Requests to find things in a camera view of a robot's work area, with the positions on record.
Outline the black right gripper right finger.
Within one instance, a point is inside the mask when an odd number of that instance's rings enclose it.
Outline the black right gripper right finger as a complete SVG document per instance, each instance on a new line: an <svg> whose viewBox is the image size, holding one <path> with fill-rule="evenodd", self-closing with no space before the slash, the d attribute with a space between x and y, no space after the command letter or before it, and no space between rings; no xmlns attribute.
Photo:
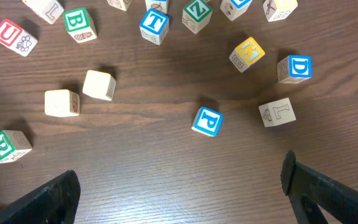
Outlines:
<svg viewBox="0 0 358 224"><path fill-rule="evenodd" d="M358 191L297 162L292 150L280 180L298 223L326 223L321 208L341 223L358 223Z"/></svg>

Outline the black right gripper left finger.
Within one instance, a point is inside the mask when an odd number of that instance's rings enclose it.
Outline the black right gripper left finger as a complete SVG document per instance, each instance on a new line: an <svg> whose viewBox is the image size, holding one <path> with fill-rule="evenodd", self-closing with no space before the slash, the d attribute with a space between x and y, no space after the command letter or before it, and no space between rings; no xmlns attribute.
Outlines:
<svg viewBox="0 0 358 224"><path fill-rule="evenodd" d="M75 171L68 170L0 211L0 224L73 224L81 187Z"/></svg>

